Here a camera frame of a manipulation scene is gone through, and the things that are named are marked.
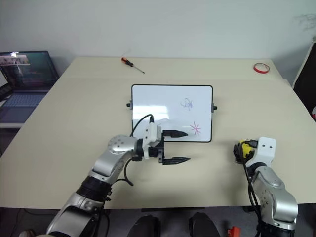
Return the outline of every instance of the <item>whiteboard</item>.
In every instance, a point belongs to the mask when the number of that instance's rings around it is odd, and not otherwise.
[[[132,127],[152,114],[163,130],[179,130],[188,136],[166,137],[165,141],[210,142],[212,140],[212,99],[210,85],[132,86]],[[136,128],[134,137],[143,138],[149,118]]]

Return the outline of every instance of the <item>laptop keyboard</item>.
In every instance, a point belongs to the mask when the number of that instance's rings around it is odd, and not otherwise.
[[[45,94],[13,94],[3,105],[7,107],[35,107],[44,98]]]

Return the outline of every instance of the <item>table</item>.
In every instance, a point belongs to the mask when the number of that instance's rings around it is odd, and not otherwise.
[[[131,131],[130,88],[135,83],[210,84],[218,110],[210,143],[167,143],[167,157],[132,162],[113,185],[106,208],[249,205],[246,178],[233,145],[260,136],[277,140],[272,164],[299,203],[315,202],[316,126],[271,60],[79,57],[20,129],[0,159],[0,206],[59,209],[79,188],[107,142]],[[254,72],[263,62],[268,74]]]

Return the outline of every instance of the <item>orange screwdriver handle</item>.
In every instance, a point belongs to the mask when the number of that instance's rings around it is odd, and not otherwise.
[[[122,58],[122,62],[125,63],[126,65],[129,65],[131,67],[134,67],[134,64],[128,61],[126,58]]]

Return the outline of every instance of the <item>blue scribble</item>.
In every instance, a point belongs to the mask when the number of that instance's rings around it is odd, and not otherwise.
[[[189,100],[188,98],[184,99],[184,102],[180,102],[180,105],[183,106],[183,108],[188,108],[188,110],[190,111],[193,108],[193,104],[192,104],[193,100]]]

